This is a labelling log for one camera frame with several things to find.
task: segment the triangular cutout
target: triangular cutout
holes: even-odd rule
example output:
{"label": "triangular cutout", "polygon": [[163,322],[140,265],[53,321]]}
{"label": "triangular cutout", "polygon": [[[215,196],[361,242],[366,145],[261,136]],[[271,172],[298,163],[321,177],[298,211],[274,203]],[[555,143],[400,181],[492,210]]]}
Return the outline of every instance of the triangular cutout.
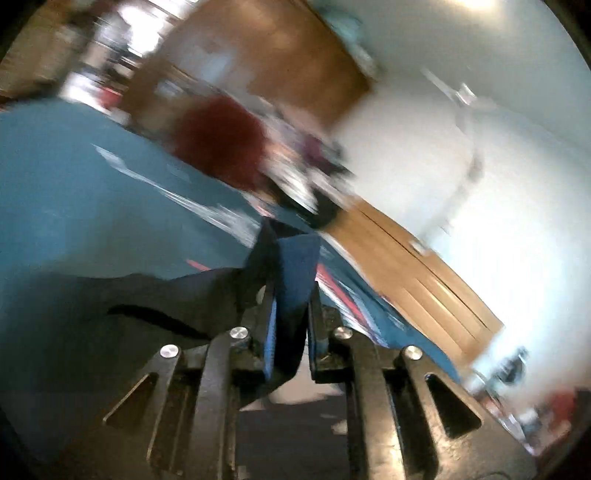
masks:
{"label": "triangular cutout", "polygon": [[429,375],[427,385],[449,438],[456,439],[480,428],[482,422],[476,414],[439,377]]}
{"label": "triangular cutout", "polygon": [[137,431],[154,387],[158,375],[155,373],[144,375],[126,396],[103,418],[107,426],[124,430],[128,433]]}

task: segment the silver bolt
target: silver bolt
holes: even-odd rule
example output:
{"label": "silver bolt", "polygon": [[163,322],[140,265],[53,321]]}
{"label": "silver bolt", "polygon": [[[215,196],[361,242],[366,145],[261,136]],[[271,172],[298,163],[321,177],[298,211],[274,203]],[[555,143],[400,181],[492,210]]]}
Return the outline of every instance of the silver bolt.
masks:
{"label": "silver bolt", "polygon": [[423,351],[419,347],[411,345],[404,349],[404,355],[411,360],[418,360],[423,356]]}
{"label": "silver bolt", "polygon": [[160,355],[164,358],[174,358],[178,355],[178,347],[176,345],[164,345],[160,349]]}
{"label": "silver bolt", "polygon": [[349,327],[337,327],[333,330],[333,335],[339,340],[348,340],[353,336],[353,330]]}
{"label": "silver bolt", "polygon": [[248,329],[246,327],[234,327],[230,330],[230,336],[236,340],[242,340],[248,336]]}

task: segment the light fixture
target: light fixture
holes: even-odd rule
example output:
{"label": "light fixture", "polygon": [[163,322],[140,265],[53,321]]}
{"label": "light fixture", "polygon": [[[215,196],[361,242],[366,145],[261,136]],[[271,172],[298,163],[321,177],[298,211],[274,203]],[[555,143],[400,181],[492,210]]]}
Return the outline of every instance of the light fixture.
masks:
{"label": "light fixture", "polygon": [[470,10],[490,10],[499,0],[453,0],[453,2],[463,5]]}

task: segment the red hair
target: red hair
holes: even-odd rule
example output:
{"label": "red hair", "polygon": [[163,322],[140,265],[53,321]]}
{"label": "red hair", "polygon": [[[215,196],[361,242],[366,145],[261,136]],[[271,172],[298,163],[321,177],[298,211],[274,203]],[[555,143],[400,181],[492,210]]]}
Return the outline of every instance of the red hair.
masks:
{"label": "red hair", "polygon": [[253,190],[265,152],[262,122],[228,96],[191,108],[173,136],[174,154],[210,177]]}

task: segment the black metal bracket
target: black metal bracket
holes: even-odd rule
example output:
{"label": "black metal bracket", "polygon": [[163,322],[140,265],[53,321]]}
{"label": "black metal bracket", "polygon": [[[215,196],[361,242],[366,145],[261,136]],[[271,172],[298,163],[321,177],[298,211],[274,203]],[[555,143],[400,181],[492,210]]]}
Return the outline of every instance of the black metal bracket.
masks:
{"label": "black metal bracket", "polygon": [[[274,295],[268,284],[241,325],[209,345],[163,347],[103,419],[143,445],[156,478],[235,478],[241,397],[272,368]],[[323,307],[317,288],[306,321],[313,379],[346,387],[353,480],[533,478],[525,449],[420,349],[375,345]]]}
{"label": "black metal bracket", "polygon": [[420,348],[375,345],[318,294],[309,315],[312,378],[346,387],[353,480],[534,477],[523,446]]}

